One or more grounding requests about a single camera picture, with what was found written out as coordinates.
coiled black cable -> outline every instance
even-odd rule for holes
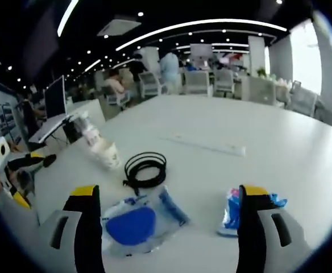
[[[131,157],[124,165],[127,180],[123,186],[129,186],[139,196],[139,188],[154,188],[166,179],[166,158],[158,152],[142,152]],[[137,173],[146,168],[157,168],[159,174],[148,180],[138,180]]]

ceiling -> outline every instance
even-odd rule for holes
[[[0,22],[0,81],[12,89],[19,90],[31,83],[24,80],[17,82],[17,78],[24,79],[20,64],[22,49],[34,25],[51,3],[46,0],[13,2],[6,3],[11,13]],[[3,3],[4,0],[1,0],[0,12]],[[127,60],[138,46],[175,49],[176,43],[179,46],[187,46],[190,43],[200,43],[201,40],[204,40],[204,43],[248,44],[248,35],[258,35],[258,33],[262,34],[266,45],[270,45],[289,33],[247,23],[196,24],[165,31],[120,51],[115,50],[130,40],[164,27],[195,20],[233,18],[267,22],[290,30],[310,14],[308,5],[302,1],[288,0],[283,0],[281,5],[276,3],[276,0],[228,1],[220,7],[215,3],[206,5],[205,2],[196,4],[195,1],[184,1],[182,5],[177,2],[175,4],[163,2],[160,6],[150,4],[152,2],[137,1],[134,4],[128,2],[125,4],[123,1],[79,0],[58,39],[59,50],[43,67],[35,84],[40,87],[47,86],[53,77],[61,75],[69,75],[68,82],[72,82],[96,60],[101,59],[101,62],[94,67],[95,69],[108,68],[109,65]],[[139,17],[139,12],[143,12],[144,15]],[[111,36],[107,39],[97,36],[115,15],[130,16],[142,24],[122,36]],[[232,46],[232,48],[246,50],[245,47]],[[230,46],[217,46],[216,49],[230,49]],[[11,71],[7,70],[9,65],[13,67]]]

blue lid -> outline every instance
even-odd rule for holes
[[[112,238],[126,246],[145,242],[155,233],[156,214],[144,206],[110,219],[105,228]]]

air vent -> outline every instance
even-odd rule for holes
[[[98,36],[118,36],[123,35],[141,23],[129,19],[113,19],[99,33]]]

white cup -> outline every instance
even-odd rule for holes
[[[121,159],[114,142],[101,140],[92,147],[92,152],[108,169],[117,169],[121,166]]]

